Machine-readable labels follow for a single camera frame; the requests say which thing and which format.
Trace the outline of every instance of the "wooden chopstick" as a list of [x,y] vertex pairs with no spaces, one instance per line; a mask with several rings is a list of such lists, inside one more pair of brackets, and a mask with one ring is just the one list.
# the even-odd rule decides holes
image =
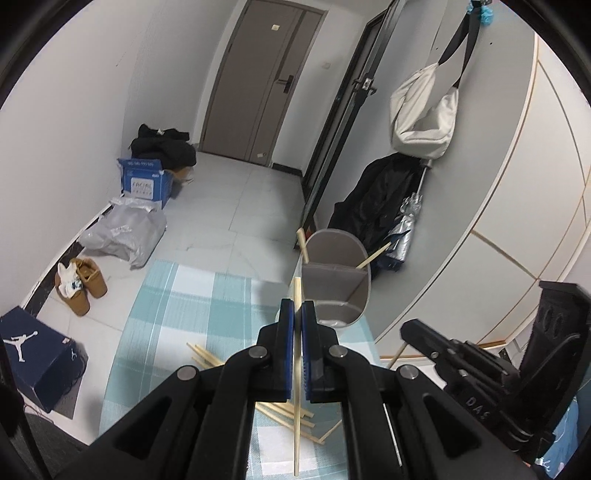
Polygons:
[[332,427],[328,432],[326,432],[322,437],[320,437],[320,441],[324,443],[324,441],[328,438],[328,436],[333,433],[339,425],[343,423],[343,420],[339,420],[334,427]]
[[[256,404],[255,407],[256,407],[256,409],[258,411],[260,411],[263,415],[266,415],[267,417],[269,417],[271,420],[275,420],[280,425],[283,425],[284,427],[287,427],[287,428],[289,428],[292,431],[294,430],[294,426],[291,423],[286,422],[285,420],[277,417],[276,415],[274,415],[270,411],[266,411],[266,409],[262,408],[258,404]],[[319,445],[324,445],[324,442],[321,442],[319,438],[316,438],[316,437],[314,437],[313,435],[310,435],[307,432],[300,432],[300,434],[304,438],[307,438],[308,440],[312,440],[312,442],[314,442],[314,443],[318,443]]]
[[[283,410],[288,411],[289,413],[291,413],[292,415],[295,412],[293,403],[287,401],[285,403],[275,403],[275,405],[277,405],[279,408],[283,408]],[[305,408],[301,408],[301,417],[303,418],[304,416],[312,418],[314,416],[314,413],[311,412],[310,410],[306,410]]]
[[197,364],[199,364],[201,367],[203,367],[205,370],[207,370],[207,369],[209,368],[209,366],[207,366],[207,364],[206,364],[204,361],[202,361],[201,359],[197,358],[196,356],[192,356],[192,357],[191,357],[191,359],[192,359],[192,360],[193,360],[195,363],[197,363]]
[[[264,405],[266,408],[268,408],[270,410],[276,411],[279,415],[283,415],[284,417],[287,417],[287,418],[292,419],[292,420],[294,419],[293,414],[291,414],[288,411],[285,411],[285,410],[277,407],[274,403],[263,403],[263,402],[261,402],[261,405]],[[312,422],[310,422],[310,421],[308,421],[306,419],[300,419],[300,423],[302,425],[305,425],[306,427],[311,428],[311,429],[313,429],[316,426],[315,423],[312,423]]]
[[310,256],[308,255],[308,247],[306,247],[306,233],[303,228],[298,228],[295,233],[297,235],[297,243],[300,246],[301,257],[304,263],[310,263]]
[[372,261],[374,261],[376,258],[378,258],[382,253],[384,253],[384,251],[390,246],[392,245],[392,242],[388,242],[387,244],[385,244],[382,248],[380,248],[379,250],[377,250],[377,252],[373,253],[372,255],[370,255],[368,258],[366,258],[365,260],[363,260],[359,265],[357,265],[356,268],[363,268],[365,265],[371,263]]
[[392,357],[392,359],[388,362],[388,365],[386,366],[386,368],[388,370],[390,370],[392,368],[392,366],[396,363],[396,360],[398,360],[400,358],[400,355],[402,355],[402,352],[404,352],[404,349],[406,347],[408,347],[408,343],[403,342],[402,345],[400,346],[400,348],[398,349],[398,352],[396,352],[394,354],[394,356]]
[[[222,362],[218,357],[216,357],[214,354],[212,354],[211,352],[209,352],[208,350],[205,350],[205,348],[203,348],[202,346],[199,345],[191,345],[190,343],[187,342],[187,346],[196,354],[198,354],[198,356],[204,358],[207,362],[209,362],[210,364],[212,364],[214,367],[219,367],[220,365],[223,365],[224,362]],[[198,364],[204,366],[205,368],[208,368],[207,366],[205,366],[200,360],[195,359],[195,357],[191,357],[193,358]],[[278,412],[281,413],[283,416],[288,416],[289,418],[293,418],[294,417],[294,406],[287,402],[287,403],[263,403],[263,405],[265,406],[270,406],[273,405],[274,408],[273,410],[277,411],[276,409],[279,410],[283,410],[285,413],[282,412]],[[314,414],[308,410],[306,410],[305,408],[301,409],[301,414],[300,417],[310,417],[312,418],[314,416]],[[306,425],[310,428],[314,427],[314,424],[310,421],[302,421],[303,425]]]
[[294,277],[294,476],[300,474],[301,435],[301,278]]

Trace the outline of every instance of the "gray plastic bag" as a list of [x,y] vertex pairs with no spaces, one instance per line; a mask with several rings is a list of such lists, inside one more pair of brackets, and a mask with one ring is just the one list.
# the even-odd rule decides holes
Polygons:
[[166,217],[147,200],[114,198],[113,209],[84,231],[78,243],[143,267],[166,230]]

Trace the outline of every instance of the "brown boot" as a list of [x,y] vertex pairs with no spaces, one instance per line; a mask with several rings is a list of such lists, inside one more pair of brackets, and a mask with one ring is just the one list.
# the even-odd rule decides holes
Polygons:
[[76,271],[82,280],[82,284],[94,298],[99,299],[107,293],[107,284],[94,260],[91,258],[72,258],[70,263],[76,264]]
[[79,317],[86,315],[90,310],[90,303],[88,302],[88,297],[86,297],[86,290],[79,290],[74,293],[72,298],[68,299],[60,292],[59,287],[61,284],[61,278],[58,273],[56,273],[55,282],[57,295],[65,302],[65,304],[68,305]]

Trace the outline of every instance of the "blue plaid rug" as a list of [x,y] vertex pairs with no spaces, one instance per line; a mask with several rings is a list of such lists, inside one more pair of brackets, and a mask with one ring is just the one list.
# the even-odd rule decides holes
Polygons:
[[[196,343],[221,360],[256,342],[261,327],[275,322],[284,284],[218,274],[164,261],[155,262],[146,275],[131,309],[105,393],[100,432],[104,432],[137,405],[151,390],[182,365],[194,365],[194,353],[185,345]],[[342,345],[379,365],[379,356],[367,321],[337,330]],[[314,413],[313,429],[323,436],[341,418],[336,404],[305,402]],[[252,429],[247,478],[293,478],[293,432],[259,412]],[[324,445],[301,438],[301,479],[345,480],[345,439],[342,427]]]

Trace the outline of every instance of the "jumpman logo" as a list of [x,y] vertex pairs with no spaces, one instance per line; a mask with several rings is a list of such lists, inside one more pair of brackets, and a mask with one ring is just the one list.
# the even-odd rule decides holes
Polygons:
[[29,340],[29,338],[34,337],[38,332],[35,330],[32,334],[30,335],[19,335],[18,337],[12,337],[11,340],[4,340],[4,343],[7,343],[8,345],[14,345],[17,349],[18,352],[18,361],[19,362],[24,362],[25,359],[22,357],[22,344],[25,343],[27,340]]

